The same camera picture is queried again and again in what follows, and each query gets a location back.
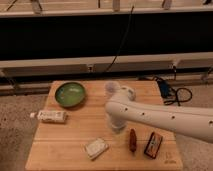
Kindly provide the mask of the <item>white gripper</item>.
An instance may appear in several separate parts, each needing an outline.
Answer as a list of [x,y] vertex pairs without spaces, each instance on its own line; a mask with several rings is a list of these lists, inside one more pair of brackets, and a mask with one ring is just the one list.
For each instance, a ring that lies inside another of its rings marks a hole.
[[121,132],[126,127],[126,120],[118,116],[107,116],[108,125],[114,132]]

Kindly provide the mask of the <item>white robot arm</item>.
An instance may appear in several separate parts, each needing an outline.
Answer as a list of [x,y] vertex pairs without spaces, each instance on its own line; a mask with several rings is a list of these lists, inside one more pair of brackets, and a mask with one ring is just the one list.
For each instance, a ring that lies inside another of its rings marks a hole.
[[213,143],[213,109],[138,103],[135,91],[122,86],[108,99],[105,110],[114,129],[138,122]]

